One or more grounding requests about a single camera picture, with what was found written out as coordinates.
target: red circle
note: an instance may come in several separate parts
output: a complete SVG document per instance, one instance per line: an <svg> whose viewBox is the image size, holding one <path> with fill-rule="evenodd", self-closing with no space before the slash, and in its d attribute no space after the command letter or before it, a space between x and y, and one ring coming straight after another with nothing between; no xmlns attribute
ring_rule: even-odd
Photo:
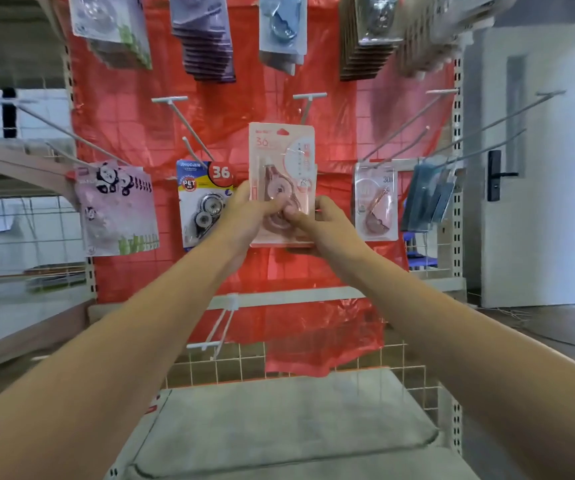
<svg viewBox="0 0 575 480"><path fill-rule="evenodd" d="M180 183L187 192L194 192L196 190L196 178L185 177Z"/></svg>
<svg viewBox="0 0 575 480"><path fill-rule="evenodd" d="M229 187L234 184L234 175L232 175L232 168L228 163L211 162L209 179L218 187Z"/></svg>

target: white door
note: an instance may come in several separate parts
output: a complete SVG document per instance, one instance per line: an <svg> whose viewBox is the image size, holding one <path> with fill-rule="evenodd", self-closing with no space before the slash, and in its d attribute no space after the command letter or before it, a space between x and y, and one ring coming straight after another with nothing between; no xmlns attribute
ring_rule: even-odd
<svg viewBox="0 0 575 480"><path fill-rule="evenodd" d="M521 90L530 103L536 92L558 89L567 93L530 110L523 121L515 119L510 129L502 124L483 137L486 147L504 141L512 127L528 130L514 151L503 150L501 171L520 176L501 178L500 201L484 196L484 307L575 303L575 25L485 34L484 124L517 107ZM487 155L482 158L487 167Z"/></svg>

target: person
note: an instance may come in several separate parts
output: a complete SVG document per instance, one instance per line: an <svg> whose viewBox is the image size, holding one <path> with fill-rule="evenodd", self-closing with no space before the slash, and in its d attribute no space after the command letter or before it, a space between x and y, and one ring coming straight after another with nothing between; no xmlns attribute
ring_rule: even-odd
<svg viewBox="0 0 575 480"><path fill-rule="evenodd" d="M249 194L245 182L201 245L0 394L0 480L103 478L219 284L281 209L527 473L575 478L575 362L380 257L329 198L313 217Z"/></svg>

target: concrete floor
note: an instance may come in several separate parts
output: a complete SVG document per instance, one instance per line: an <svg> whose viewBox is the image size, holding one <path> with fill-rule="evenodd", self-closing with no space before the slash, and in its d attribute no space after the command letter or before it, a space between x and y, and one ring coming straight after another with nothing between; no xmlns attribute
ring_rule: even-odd
<svg viewBox="0 0 575 480"><path fill-rule="evenodd" d="M532 336L544 344L558 350L575 360L575 346L561 344L554 340L539 337L536 334L575 344L575 305L541 306L534 308L519 308L521 312L529 313L522 318L529 319L526 326L535 332ZM516 324L513 318L495 310L480 310L486 315L508 325ZM465 412L463 427L464 458L481 478L481 480L527 480L515 466L505 451Z"/></svg>

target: forearm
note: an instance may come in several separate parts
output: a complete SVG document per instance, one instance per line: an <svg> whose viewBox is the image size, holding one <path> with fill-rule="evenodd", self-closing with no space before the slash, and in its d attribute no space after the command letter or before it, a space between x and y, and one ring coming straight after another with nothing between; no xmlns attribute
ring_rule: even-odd
<svg viewBox="0 0 575 480"><path fill-rule="evenodd" d="M0 395L0 479L102 478L225 278L225 252L206 242Z"/></svg>
<svg viewBox="0 0 575 480"><path fill-rule="evenodd" d="M575 362L373 255L359 288L536 477L575 477Z"/></svg>

